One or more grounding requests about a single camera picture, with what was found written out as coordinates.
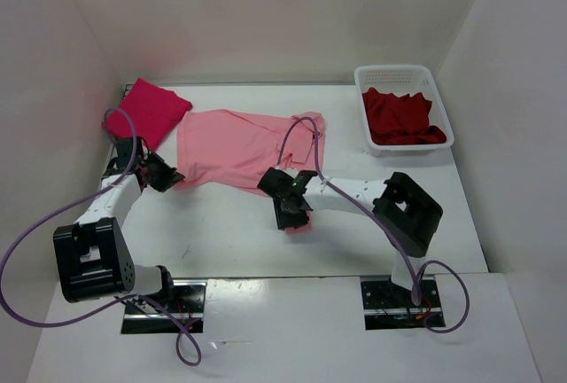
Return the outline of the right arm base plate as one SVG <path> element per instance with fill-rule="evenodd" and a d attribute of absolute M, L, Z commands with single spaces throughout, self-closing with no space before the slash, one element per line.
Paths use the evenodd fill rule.
<path fill-rule="evenodd" d="M 438 287 L 434 279 L 421 283 L 422 301 L 416 306 L 410 291 L 394 285 L 389 278 L 362 278 L 360 281 L 365 329 L 394 330 L 445 328 Z"/>

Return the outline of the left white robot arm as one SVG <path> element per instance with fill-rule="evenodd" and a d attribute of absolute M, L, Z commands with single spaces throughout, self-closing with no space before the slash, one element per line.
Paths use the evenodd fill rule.
<path fill-rule="evenodd" d="M 53 244 L 59 281 L 69 302 L 145 292 L 146 302 L 159 312 L 170 310 L 177 291 L 161 265 L 135 265 L 122 226 L 144 188 L 165 192 L 184 179 L 155 152 L 138 160 L 122 175 L 110 166 L 101 180 L 102 193 L 73 224 L 58 227 Z"/>

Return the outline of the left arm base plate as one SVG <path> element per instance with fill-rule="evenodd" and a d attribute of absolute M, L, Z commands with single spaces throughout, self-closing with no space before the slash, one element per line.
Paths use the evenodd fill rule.
<path fill-rule="evenodd" d="M 205 280 L 174 280 L 173 298 L 156 300 L 176 320 L 189 326 L 190 333 L 202 333 L 206 297 Z M 159 309 L 141 299 L 128 301 L 120 333 L 124 335 L 178 333 L 178 327 Z"/>

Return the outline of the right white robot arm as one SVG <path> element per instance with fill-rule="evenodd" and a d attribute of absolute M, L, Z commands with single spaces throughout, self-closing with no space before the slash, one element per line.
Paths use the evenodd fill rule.
<path fill-rule="evenodd" d="M 273 200 L 281 231 L 307 226 L 309 215 L 317 211 L 367 216 L 397 252 L 388 286 L 391 300 L 407 306 L 419 296 L 420 268 L 443 209 L 407 174 L 395 172 L 385 180 L 372 181 L 324 178 L 313 170 L 291 176 L 269 168 L 258 189 Z"/>

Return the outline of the magenta t shirt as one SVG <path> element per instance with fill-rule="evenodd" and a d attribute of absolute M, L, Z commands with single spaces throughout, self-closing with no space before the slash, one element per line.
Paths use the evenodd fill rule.
<path fill-rule="evenodd" d="M 136 134 L 148 148 L 156 151 L 193 104 L 171 90 L 138 78 L 119 108 L 128 114 Z"/>

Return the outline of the light pink t shirt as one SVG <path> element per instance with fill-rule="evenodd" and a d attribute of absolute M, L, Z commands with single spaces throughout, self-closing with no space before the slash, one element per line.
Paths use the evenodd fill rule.
<path fill-rule="evenodd" d="M 231 186 L 261 196 L 257 185 L 270 167 L 313 170 L 323 164 L 326 122 L 320 113 L 288 118 L 217 109 L 183 116 L 177 168 L 190 187 Z"/>

